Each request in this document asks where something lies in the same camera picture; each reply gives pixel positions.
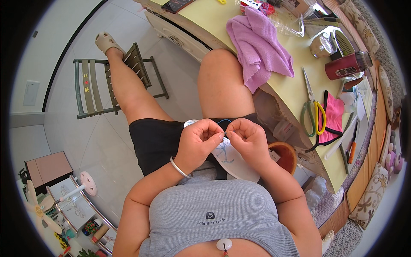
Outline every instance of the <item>green-handled scissors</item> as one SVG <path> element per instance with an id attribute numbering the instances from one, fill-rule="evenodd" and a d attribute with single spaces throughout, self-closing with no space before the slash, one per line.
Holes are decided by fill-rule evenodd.
<path id="1" fill-rule="evenodd" d="M 315 134 L 321 135 L 322 133 L 324 133 L 324 130 L 326 129 L 327 118 L 326 118 L 326 112 L 324 111 L 324 108 L 321 106 L 321 104 L 319 102 L 317 102 L 314 99 L 314 93 L 312 92 L 312 89 L 311 89 L 311 86 L 309 84 L 308 77 L 307 77 L 307 74 L 305 73 L 304 67 L 302 68 L 302 71 L 304 73 L 305 85 L 307 86 L 308 102 L 304 103 L 304 106 L 302 107 L 300 122 L 301 122 L 302 127 L 304 128 L 305 134 L 309 137 L 313 137 Z M 312 116 L 311 103 L 314 104 L 315 120 L 314 120 L 314 117 Z M 312 133 L 311 134 L 308 133 L 308 131 L 305 128 L 305 125 L 304 125 L 304 115 L 305 115 L 305 110 L 307 110 L 307 109 L 308 109 L 308 114 L 309 114 L 311 124 L 312 124 Z M 321 131 L 318 131 L 318 109 L 321 110 L 321 113 L 323 114 L 323 117 L 324 117 L 323 127 L 321 128 Z"/>

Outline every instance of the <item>green folding chair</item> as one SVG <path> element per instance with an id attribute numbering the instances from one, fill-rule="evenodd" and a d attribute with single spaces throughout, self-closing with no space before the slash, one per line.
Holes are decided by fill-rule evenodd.
<path id="1" fill-rule="evenodd" d="M 150 59 L 143 59 L 141 57 L 137 43 L 133 43 L 133 46 L 127 52 L 123 61 L 128 67 L 133 69 L 133 71 L 138 75 L 138 77 L 141 79 L 146 89 L 151 86 L 151 82 L 150 82 L 150 79 L 148 78 L 147 70 L 144 67 L 144 63 L 151 62 L 155 70 L 155 73 L 157 75 L 160 86 L 163 90 L 162 94 L 154 95 L 153 97 L 158 98 L 158 97 L 164 96 L 166 99 L 169 98 L 167 90 L 161 79 L 160 73 L 158 72 L 157 65 L 154 61 L 154 58 L 151 56 Z M 118 105 L 118 102 L 113 92 L 113 85 L 111 84 L 111 73 L 110 73 L 109 61 L 94 60 L 94 59 L 74 59 L 73 63 L 75 64 L 75 68 L 74 68 L 75 89 L 76 89 L 77 108 L 79 109 L 79 114 L 77 115 L 77 119 L 79 120 L 79 119 L 88 118 L 88 117 L 100 115 L 103 113 L 109 113 L 109 112 L 114 112 L 117 115 L 118 111 L 121 110 L 121 108 Z M 79 83 L 80 63 L 83 66 L 83 76 L 82 76 L 83 90 L 80 90 L 80 83 Z M 107 108 L 107 109 L 103 108 L 99 89 L 97 86 L 96 64 L 104 64 L 104 69 L 106 71 L 107 86 L 109 88 L 109 94 L 110 94 L 111 104 L 112 104 L 111 108 Z M 84 112 L 83 110 L 83 103 L 81 100 L 81 93 L 80 93 L 81 91 L 83 91 L 83 94 L 84 94 L 87 112 Z"/>

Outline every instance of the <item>pink cloth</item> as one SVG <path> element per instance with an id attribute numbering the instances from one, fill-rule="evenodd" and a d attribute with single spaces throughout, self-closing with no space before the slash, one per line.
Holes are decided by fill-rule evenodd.
<path id="1" fill-rule="evenodd" d="M 293 58 L 278 42 L 276 27 L 255 8 L 247 6 L 245 14 L 229 19 L 226 25 L 243 67 L 244 84 L 254 93 L 271 72 L 294 77 Z"/>
<path id="2" fill-rule="evenodd" d="M 344 102 L 340 99 L 335 99 L 330 93 L 326 91 L 327 94 L 327 108 L 326 117 L 327 117 L 327 124 L 326 127 L 335 131 L 342 133 L 342 114 L 344 113 Z M 323 113 L 318 110 L 318 130 L 323 128 Z M 334 138 L 338 137 L 339 135 L 324 130 L 324 133 L 319 135 L 318 142 L 325 143 L 328 141 L 333 140 Z"/>

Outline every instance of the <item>bracelet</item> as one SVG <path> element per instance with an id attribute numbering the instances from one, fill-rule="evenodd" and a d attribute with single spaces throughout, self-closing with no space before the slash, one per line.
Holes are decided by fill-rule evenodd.
<path id="1" fill-rule="evenodd" d="M 191 176 L 189 176 L 189 175 L 187 175 L 186 173 L 184 173 L 179 167 L 177 167 L 177 165 L 174 163 L 174 156 L 171 156 L 170 157 L 170 162 L 171 162 L 171 165 L 178 171 L 178 172 L 180 172 L 181 173 L 181 175 L 183 175 L 184 177 L 186 177 L 186 178 L 193 178 L 193 174 L 191 174 Z"/>

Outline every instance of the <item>woman's left hand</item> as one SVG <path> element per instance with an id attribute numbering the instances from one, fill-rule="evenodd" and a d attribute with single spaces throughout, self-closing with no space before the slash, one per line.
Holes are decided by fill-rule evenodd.
<path id="1" fill-rule="evenodd" d="M 174 163 L 187 175 L 201 166 L 223 140 L 224 131 L 210 119 L 199 120 L 181 133 Z"/>

